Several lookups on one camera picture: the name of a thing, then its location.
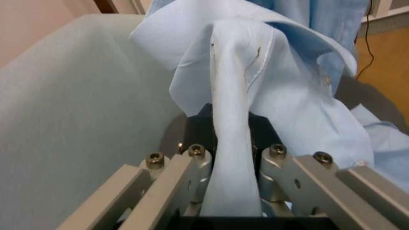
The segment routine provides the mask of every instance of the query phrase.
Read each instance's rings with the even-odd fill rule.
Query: bolt head
[[[321,164],[332,164],[333,162],[332,156],[326,152],[316,152],[313,157]]]
[[[270,146],[270,156],[272,157],[285,157],[287,154],[287,148],[282,144],[272,144]]]
[[[160,169],[165,165],[165,156],[162,152],[154,152],[146,157],[145,162],[149,169]]]
[[[201,144],[192,144],[188,148],[188,153],[189,153],[189,156],[191,157],[204,158],[205,157],[205,147]]]

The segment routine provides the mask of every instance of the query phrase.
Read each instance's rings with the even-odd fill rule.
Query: wall
[[[0,67],[75,18],[99,12],[93,0],[0,0]]]

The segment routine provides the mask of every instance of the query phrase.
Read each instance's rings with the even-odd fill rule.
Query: black cable
[[[372,0],[369,1],[369,10],[368,13],[366,14],[366,31],[365,31],[365,43],[366,43],[366,48],[368,49],[369,54],[371,55],[371,62],[369,62],[368,65],[366,65],[356,76],[355,79],[358,80],[358,77],[365,71],[365,69],[369,68],[372,65],[372,62],[375,60],[375,56],[372,54],[371,49],[369,47],[368,43],[368,30],[369,30],[369,14],[371,13],[372,10]]]

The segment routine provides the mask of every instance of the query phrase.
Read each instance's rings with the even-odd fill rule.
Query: wooden surface
[[[358,80],[393,101],[409,124],[409,28],[368,36],[368,42],[375,60]],[[364,37],[357,39],[356,49],[359,72],[371,60]]]

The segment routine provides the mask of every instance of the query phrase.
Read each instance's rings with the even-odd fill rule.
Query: crumpled cloth
[[[153,0],[146,17],[174,0]],[[368,7],[368,0],[248,0],[277,12],[305,27],[326,35],[349,51],[354,51],[354,39]],[[345,64],[335,54],[325,54],[318,60],[330,75],[333,95]]]
[[[176,68],[170,95],[188,116],[213,104],[218,148],[201,215],[261,215],[249,111],[267,117],[295,156],[325,151],[340,167],[373,166],[367,132],[331,96],[317,64],[332,53],[356,72],[353,56],[333,39],[243,0],[176,0],[130,39]]]
[[[409,193],[409,136],[359,104],[351,110],[371,138],[375,170]]]

